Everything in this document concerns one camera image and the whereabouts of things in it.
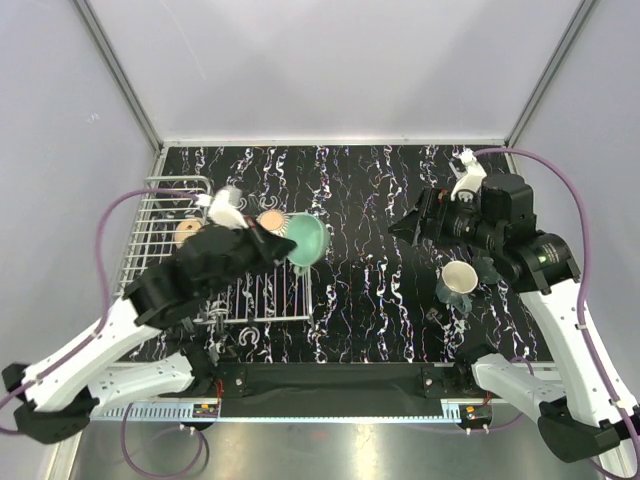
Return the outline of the ribbed grey mug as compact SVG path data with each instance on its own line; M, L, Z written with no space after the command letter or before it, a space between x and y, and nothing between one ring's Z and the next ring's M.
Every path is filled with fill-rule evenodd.
M289 225L290 216L277 209L262 212L257 217L257 222L271 234L285 237Z

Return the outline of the tan ceramic mug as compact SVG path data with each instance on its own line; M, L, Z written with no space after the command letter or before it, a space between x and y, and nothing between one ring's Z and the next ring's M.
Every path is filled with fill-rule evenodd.
M185 241L195 235L203 226L200 219L191 218L181 221L174 232L173 240L177 248L181 248Z

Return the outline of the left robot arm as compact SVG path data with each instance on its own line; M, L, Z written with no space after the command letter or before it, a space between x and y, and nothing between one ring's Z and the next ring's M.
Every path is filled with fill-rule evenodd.
M195 317L208 298L247 273L270 270L296 247L259 225L208 225L163 262L147 268L108 311L65 347L37 364L2 372L21 404L13 434L55 444L83 430L98 414L154 396L203 397L215 385L206 349L184 345L157 362L112 373L109 366L135 346Z

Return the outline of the dark mug cream interior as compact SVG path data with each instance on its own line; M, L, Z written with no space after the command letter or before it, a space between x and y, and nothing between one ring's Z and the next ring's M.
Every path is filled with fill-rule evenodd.
M455 308L461 314L472 310L471 293L479 283L473 266L462 261L451 261L441 270L436 284L437 299Z

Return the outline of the mint green mug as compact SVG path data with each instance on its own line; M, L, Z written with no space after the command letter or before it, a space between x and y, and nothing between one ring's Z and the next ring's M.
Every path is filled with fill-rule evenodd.
M330 243L327 226L309 213L295 213L289 216L285 238L296 243L295 249L287 256L296 276L302 276L321 260Z

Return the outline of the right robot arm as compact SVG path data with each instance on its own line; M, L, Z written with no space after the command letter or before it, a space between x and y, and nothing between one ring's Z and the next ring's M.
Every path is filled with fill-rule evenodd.
M561 461L590 460L609 479L639 476L639 403L617 374L584 299L587 269L568 244L537 227L534 194L515 174L461 177L452 190L424 189L389 232L413 246L468 246L474 265L451 262L440 278L450 299L482 280L481 267L517 293L538 324L562 381L544 383L488 347L477 347L453 372L465 397L485 390L537 425Z

